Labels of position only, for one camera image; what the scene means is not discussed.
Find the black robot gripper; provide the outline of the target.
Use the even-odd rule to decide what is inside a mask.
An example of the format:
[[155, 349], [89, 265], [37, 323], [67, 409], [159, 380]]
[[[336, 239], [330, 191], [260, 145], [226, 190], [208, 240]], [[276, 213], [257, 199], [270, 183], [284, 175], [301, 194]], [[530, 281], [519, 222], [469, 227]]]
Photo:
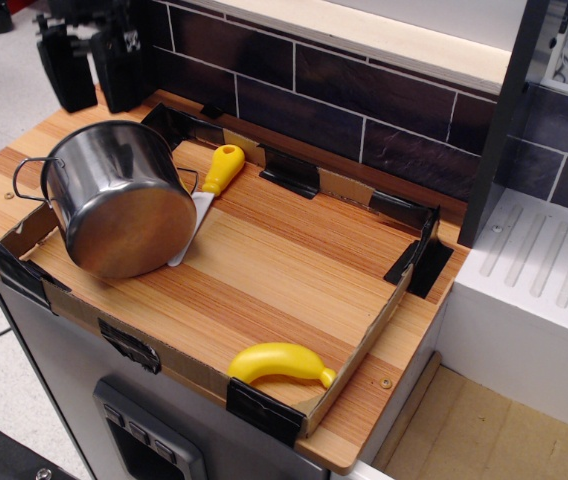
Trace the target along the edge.
[[49, 14], [39, 14], [37, 48], [45, 73], [62, 106], [69, 113], [93, 107], [97, 97], [88, 61], [88, 43], [70, 35], [66, 27], [113, 27], [95, 33], [91, 53], [112, 113], [129, 111], [144, 99], [143, 58], [138, 30], [130, 16], [130, 1], [52, 0]]

